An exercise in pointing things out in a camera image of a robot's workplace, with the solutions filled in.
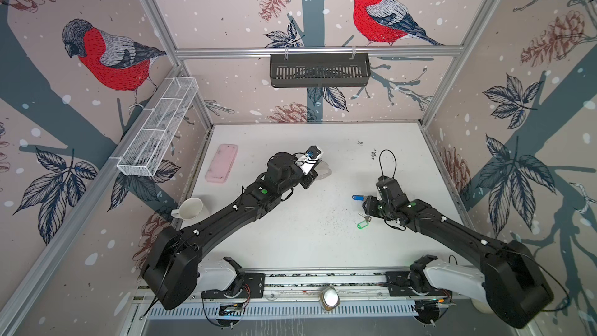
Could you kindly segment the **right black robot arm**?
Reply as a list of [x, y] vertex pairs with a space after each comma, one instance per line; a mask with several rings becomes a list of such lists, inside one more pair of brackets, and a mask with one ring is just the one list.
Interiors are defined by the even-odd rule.
[[366, 196], [365, 215], [434, 239], [470, 263], [455, 266], [425, 255], [410, 266], [410, 285], [416, 293], [431, 289], [458, 292], [483, 303], [513, 328], [525, 326], [553, 301], [553, 291], [530, 255], [518, 241], [504, 243], [477, 233], [444, 216], [420, 199], [409, 200], [399, 183], [382, 176], [377, 196]]

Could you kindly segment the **green tagged key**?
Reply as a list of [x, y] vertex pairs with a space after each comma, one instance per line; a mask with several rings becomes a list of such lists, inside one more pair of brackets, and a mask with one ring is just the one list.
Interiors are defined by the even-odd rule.
[[371, 220], [372, 220], [371, 216], [362, 215], [362, 221], [357, 224], [357, 228], [359, 230], [363, 230], [364, 228], [368, 227], [368, 225], [370, 224]]

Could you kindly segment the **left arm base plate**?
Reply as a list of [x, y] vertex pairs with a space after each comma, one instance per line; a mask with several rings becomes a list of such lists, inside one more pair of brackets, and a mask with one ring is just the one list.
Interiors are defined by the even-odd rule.
[[212, 289], [204, 291], [201, 298], [205, 300], [252, 300], [264, 297], [265, 274], [249, 273], [236, 278], [224, 291]]

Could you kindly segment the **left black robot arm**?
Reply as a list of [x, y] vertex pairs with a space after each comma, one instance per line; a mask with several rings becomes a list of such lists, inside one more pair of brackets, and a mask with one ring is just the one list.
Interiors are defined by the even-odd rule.
[[195, 291], [204, 277], [199, 264], [215, 247], [246, 225], [258, 221], [284, 202], [284, 193], [308, 189], [318, 177], [322, 150], [310, 146], [304, 153], [278, 152], [267, 170], [225, 208], [196, 224], [175, 230], [169, 226], [157, 236], [141, 269], [155, 302], [172, 310]]

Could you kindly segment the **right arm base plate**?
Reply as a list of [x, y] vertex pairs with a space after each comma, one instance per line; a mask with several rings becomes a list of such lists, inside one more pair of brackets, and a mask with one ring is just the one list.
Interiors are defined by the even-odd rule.
[[451, 297], [452, 292], [445, 289], [438, 289], [431, 285], [423, 274], [412, 274], [411, 272], [386, 272], [385, 287], [391, 296], [433, 296]]

